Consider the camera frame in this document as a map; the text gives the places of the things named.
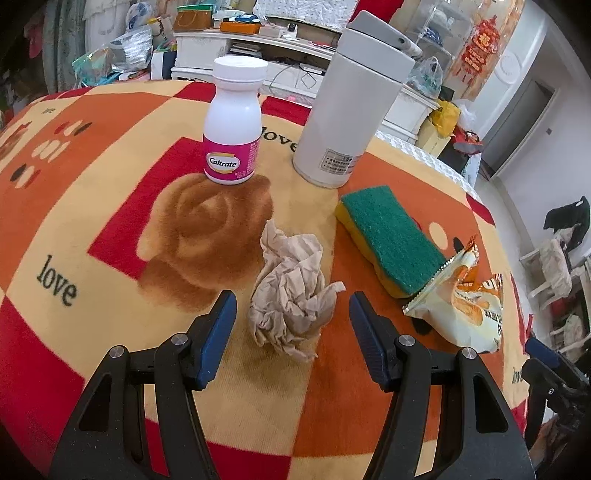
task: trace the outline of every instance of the orange box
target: orange box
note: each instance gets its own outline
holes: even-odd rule
[[[220,32],[242,33],[245,35],[257,34],[261,29],[260,23],[222,22]]]

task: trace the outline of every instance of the thermos label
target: thermos label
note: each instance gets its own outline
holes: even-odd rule
[[[327,149],[320,162],[320,169],[334,175],[348,175],[353,171],[360,157],[361,155],[352,157]]]

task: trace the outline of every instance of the white wall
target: white wall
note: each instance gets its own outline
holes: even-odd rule
[[[551,236],[551,230],[542,230],[549,210],[581,195],[591,200],[591,79],[564,35],[549,22],[544,43],[551,45],[540,51],[532,74],[560,89],[558,97],[498,174],[534,246]],[[577,264],[590,253],[588,234],[571,260]]]
[[[473,130],[480,138],[484,138],[495,124],[529,71],[544,41],[547,19],[548,16],[533,0],[526,0],[521,17],[504,52],[504,55],[509,55],[509,52],[514,53],[519,61],[521,68],[517,81],[507,85],[493,71],[471,107],[476,114]]]

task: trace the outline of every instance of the red chinese knot decoration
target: red chinese knot decoration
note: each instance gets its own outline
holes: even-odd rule
[[[462,82],[465,82],[466,77],[469,76],[468,85],[471,85],[486,65],[488,56],[499,51],[500,37],[496,29],[496,15],[489,20],[482,20],[475,27],[475,32],[462,53],[462,63],[454,75],[459,75],[463,70]]]

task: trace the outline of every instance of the sponge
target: sponge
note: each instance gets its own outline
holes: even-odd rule
[[[387,186],[344,195],[335,215],[394,298],[414,295],[446,261]]]

